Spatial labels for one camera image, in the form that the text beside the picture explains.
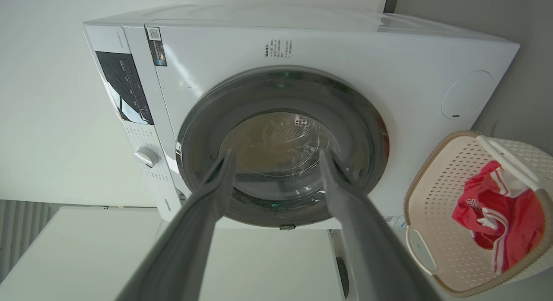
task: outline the basket rim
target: basket rim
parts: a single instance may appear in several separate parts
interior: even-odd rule
[[[481,135],[480,133],[472,130],[461,130],[458,132],[454,132],[449,134],[448,137],[444,138],[440,142],[440,144],[438,144],[438,146],[434,149],[434,151],[432,151],[432,153],[426,159],[425,163],[422,165],[421,169],[419,169],[419,171],[417,172],[417,175],[413,179],[413,182],[411,183],[411,186],[409,186],[409,190],[405,195],[404,216],[405,216],[405,222],[407,223],[407,226],[411,225],[411,219],[409,218],[409,202],[411,201],[411,197],[413,196],[413,193],[417,188],[418,184],[420,183],[421,179],[423,179],[424,175],[430,168],[430,165],[432,165],[432,163],[437,158],[437,156],[453,140],[459,137],[472,137],[476,139],[476,137],[480,135]],[[472,287],[464,291],[457,291],[457,290],[451,289],[440,279],[438,275],[432,275],[432,277],[442,287],[442,289],[444,289],[445,292],[457,298],[465,298],[465,297],[470,297],[472,295],[477,295],[479,293],[493,289],[507,281],[510,281],[520,272],[523,272],[525,269],[530,267],[534,262],[536,262],[539,258],[541,258],[541,256],[543,256],[552,247],[553,245],[553,201],[551,200],[551,197],[549,196],[549,194],[545,189],[536,190],[534,191],[534,193],[536,194],[537,198],[541,203],[543,216],[545,217],[543,236],[542,236],[541,242],[534,248],[534,250],[528,253],[527,256],[524,257],[524,259],[522,259],[521,261],[519,261],[516,265],[509,268],[505,273],[502,273],[501,275],[494,277],[492,280],[487,281],[486,283],[483,283],[481,285]]]

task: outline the plastic basket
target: plastic basket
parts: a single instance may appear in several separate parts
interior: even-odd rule
[[[492,160],[533,189],[545,215],[541,242],[501,275],[492,271],[491,250],[476,245],[468,230],[451,218],[464,183]],[[553,158],[547,153],[529,144],[472,131],[453,133],[438,145],[409,188],[405,198],[407,247],[417,264],[455,297],[469,297],[527,278],[553,266],[551,196]],[[419,243],[414,246],[415,235]],[[424,257],[419,257],[421,248],[427,251],[424,263]]]

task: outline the white washing machine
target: white washing machine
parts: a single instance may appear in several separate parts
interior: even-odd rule
[[[85,35],[162,218],[236,151],[224,228],[340,228],[322,148],[401,226],[417,170],[470,129],[519,49],[411,16],[298,6],[164,6],[86,22]]]

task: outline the washing machine door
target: washing machine door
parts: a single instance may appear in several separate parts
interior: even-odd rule
[[[235,150],[238,167],[225,215],[279,227],[331,218],[318,151],[334,151],[369,193],[389,146],[381,116],[351,86],[305,67],[265,67],[213,88],[182,124],[177,162],[192,192],[227,149]]]

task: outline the red clothing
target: red clothing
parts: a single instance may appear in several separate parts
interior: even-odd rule
[[[465,183],[452,218],[472,231],[478,246],[493,250],[492,270],[497,274],[539,244],[545,223],[534,192],[496,161]]]

